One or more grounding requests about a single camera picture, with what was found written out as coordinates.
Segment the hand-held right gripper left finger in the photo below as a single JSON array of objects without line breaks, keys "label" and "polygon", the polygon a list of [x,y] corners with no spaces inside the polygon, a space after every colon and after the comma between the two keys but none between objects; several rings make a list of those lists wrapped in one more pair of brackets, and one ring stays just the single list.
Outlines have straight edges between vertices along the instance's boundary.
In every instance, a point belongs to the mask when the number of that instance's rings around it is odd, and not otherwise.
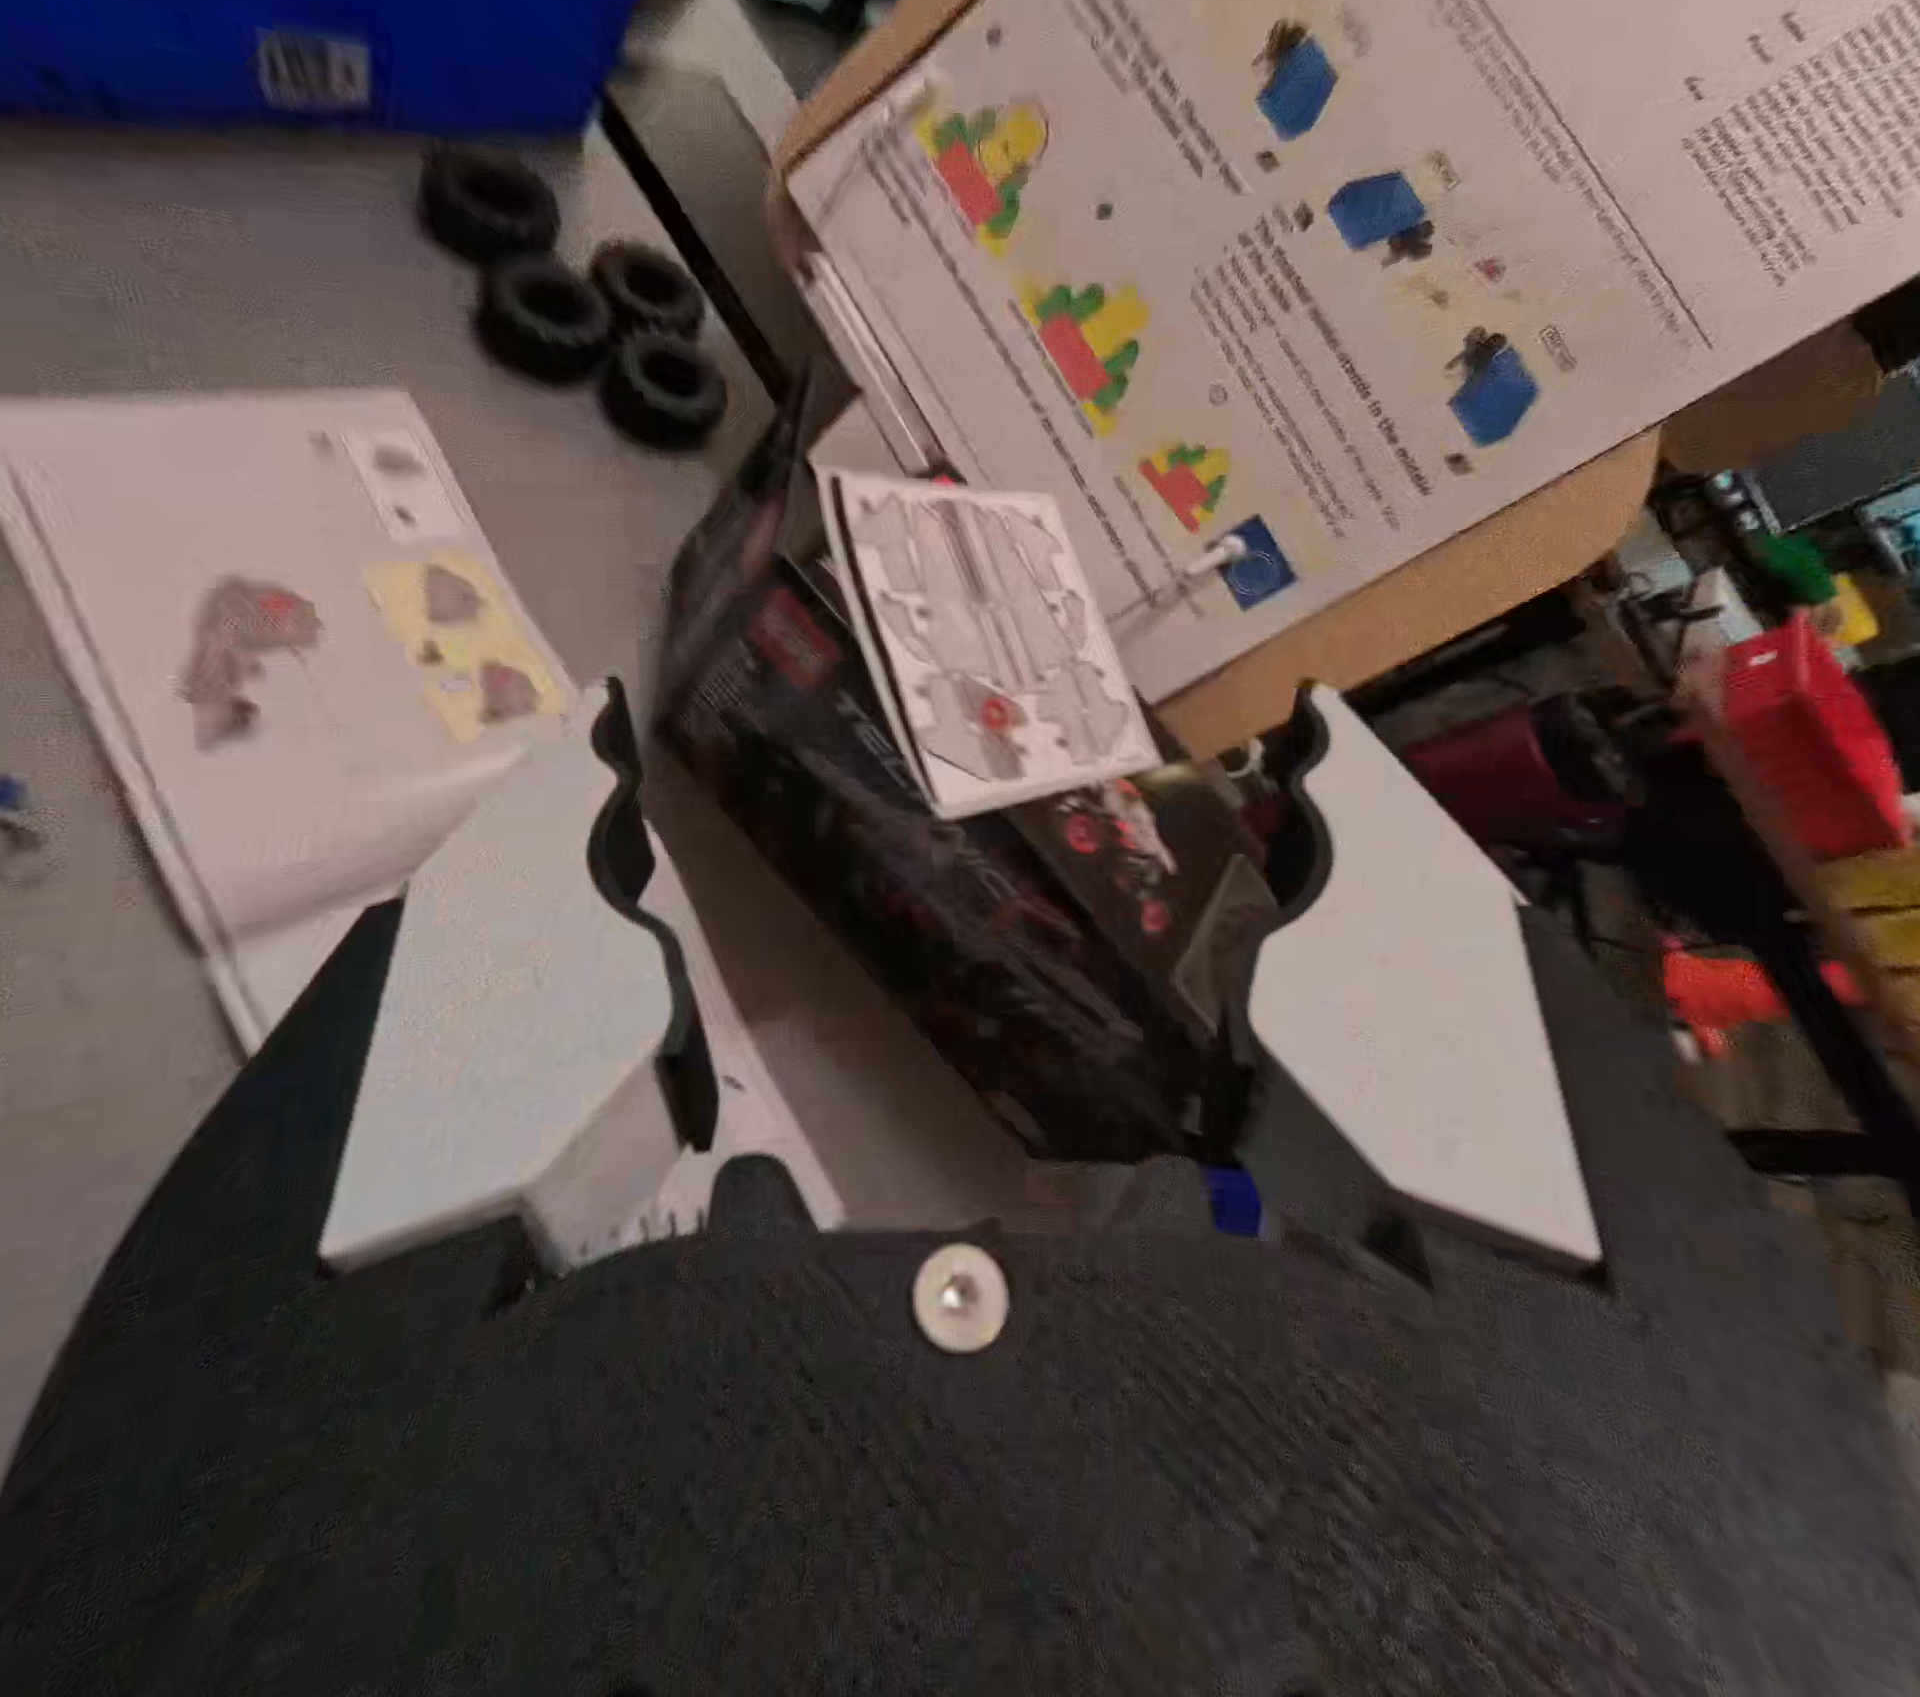
[{"label": "hand-held right gripper left finger", "polygon": [[515,1220],[566,1272],[701,1229],[721,1091],[698,944],[611,676],[402,894],[326,1266]]}]

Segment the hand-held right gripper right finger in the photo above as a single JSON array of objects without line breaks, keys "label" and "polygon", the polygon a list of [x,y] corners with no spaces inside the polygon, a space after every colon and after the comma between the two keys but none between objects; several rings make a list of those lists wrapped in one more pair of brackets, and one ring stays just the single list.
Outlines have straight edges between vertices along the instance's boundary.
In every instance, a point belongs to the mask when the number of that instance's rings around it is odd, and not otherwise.
[{"label": "hand-held right gripper right finger", "polygon": [[1285,1079],[1391,1212],[1599,1271],[1524,894],[1333,686],[1279,748],[1297,881],[1226,1006],[1256,1092]]}]

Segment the grey desk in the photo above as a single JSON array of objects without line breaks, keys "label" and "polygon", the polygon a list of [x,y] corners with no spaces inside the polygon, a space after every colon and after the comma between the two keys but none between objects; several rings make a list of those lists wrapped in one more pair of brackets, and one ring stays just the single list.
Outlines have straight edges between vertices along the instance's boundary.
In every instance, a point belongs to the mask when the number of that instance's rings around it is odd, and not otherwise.
[{"label": "grey desk", "polygon": [[[772,148],[827,45],[738,0],[648,0],[614,138],[559,148],[569,247],[695,247],[728,292],[717,443],[666,458],[587,396],[517,384],[468,333],[468,270],[416,225],[398,140],[188,140],[3,125],[5,396],[404,387],[575,681],[651,717],[666,573],[804,359],[761,225]],[[38,611],[3,565],[3,773],[41,843],[3,872],[2,1448],[10,1459],[103,1262],[235,1068]],[[859,1226],[1039,1219],[1042,1176],[667,755],[648,816],[804,1135]]]}]

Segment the orange object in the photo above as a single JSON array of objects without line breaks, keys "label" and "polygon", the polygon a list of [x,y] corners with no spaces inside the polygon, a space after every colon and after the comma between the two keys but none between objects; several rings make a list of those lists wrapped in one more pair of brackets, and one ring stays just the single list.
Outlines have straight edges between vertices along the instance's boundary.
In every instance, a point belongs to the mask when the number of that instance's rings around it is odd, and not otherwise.
[{"label": "orange object", "polygon": [[1735,1032],[1792,1018],[1782,993],[1752,959],[1717,956],[1666,938],[1658,974],[1669,1020],[1706,1059],[1725,1059]]}]

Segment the black toy set box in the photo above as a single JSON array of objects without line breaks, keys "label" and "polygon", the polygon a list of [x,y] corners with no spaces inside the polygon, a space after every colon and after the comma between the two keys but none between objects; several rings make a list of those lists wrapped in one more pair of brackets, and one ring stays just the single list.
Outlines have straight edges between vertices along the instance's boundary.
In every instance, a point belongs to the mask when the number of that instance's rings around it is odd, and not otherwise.
[{"label": "black toy set box", "polygon": [[801,365],[683,539],[666,742],[1033,1156],[1235,1163],[1263,1086],[1231,1016],[1279,912],[1253,833],[1190,764],[930,810],[801,525],[804,446],[848,397]]}]

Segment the red plastic crate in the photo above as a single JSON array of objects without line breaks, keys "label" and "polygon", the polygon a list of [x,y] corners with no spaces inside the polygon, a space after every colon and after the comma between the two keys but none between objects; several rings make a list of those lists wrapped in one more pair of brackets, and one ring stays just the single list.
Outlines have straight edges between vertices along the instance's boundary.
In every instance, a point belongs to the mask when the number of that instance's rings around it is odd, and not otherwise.
[{"label": "red plastic crate", "polygon": [[1891,741],[1810,611],[1727,646],[1716,708],[1742,769],[1812,860],[1908,845]]}]

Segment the grey sticker sheet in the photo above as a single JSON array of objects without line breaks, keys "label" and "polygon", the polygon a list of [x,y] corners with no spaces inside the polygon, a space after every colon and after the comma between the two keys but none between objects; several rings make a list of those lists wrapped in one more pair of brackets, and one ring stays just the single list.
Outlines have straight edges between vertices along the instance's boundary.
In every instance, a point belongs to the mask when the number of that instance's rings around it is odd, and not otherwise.
[{"label": "grey sticker sheet", "polygon": [[862,658],[940,819],[1161,767],[1051,498],[831,467],[814,476]]}]

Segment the black toy tyre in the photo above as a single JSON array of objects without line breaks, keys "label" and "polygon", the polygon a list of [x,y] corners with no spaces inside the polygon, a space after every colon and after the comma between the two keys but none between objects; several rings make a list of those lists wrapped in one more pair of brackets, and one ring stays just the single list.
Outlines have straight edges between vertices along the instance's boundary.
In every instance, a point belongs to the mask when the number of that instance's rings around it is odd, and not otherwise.
[{"label": "black toy tyre", "polygon": [[517,154],[490,145],[425,148],[414,208],[434,243],[476,266],[548,251],[561,228],[548,179]]},{"label": "black toy tyre", "polygon": [[695,341],[632,332],[614,341],[594,397],[617,435],[655,451],[693,453],[726,415],[730,389]]},{"label": "black toy tyre", "polygon": [[587,382],[615,340],[598,285],[545,251],[515,253],[481,272],[472,328],[493,364],[558,387]]},{"label": "black toy tyre", "polygon": [[678,256],[638,240],[604,240],[587,259],[587,280],[620,336],[651,333],[693,340],[707,298]]}]

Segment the open instruction booklet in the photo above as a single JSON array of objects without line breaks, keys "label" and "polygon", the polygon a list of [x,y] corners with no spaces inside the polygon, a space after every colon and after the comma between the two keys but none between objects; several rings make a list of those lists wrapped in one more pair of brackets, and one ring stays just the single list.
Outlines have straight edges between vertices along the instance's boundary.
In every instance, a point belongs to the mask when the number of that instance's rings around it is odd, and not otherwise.
[{"label": "open instruction booklet", "polygon": [[[581,697],[398,389],[3,401],[3,541],[254,1056]],[[698,931],[712,1184],[848,1209]]]}]

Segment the wood-framed instruction screen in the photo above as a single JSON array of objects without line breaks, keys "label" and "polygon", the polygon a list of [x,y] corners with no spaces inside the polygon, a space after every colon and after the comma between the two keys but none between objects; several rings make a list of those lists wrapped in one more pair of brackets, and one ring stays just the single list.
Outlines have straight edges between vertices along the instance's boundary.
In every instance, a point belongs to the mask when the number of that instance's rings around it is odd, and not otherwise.
[{"label": "wood-framed instruction screen", "polygon": [[877,407],[1047,491],[1181,744],[1874,384],[1915,0],[900,0],[776,154]]}]

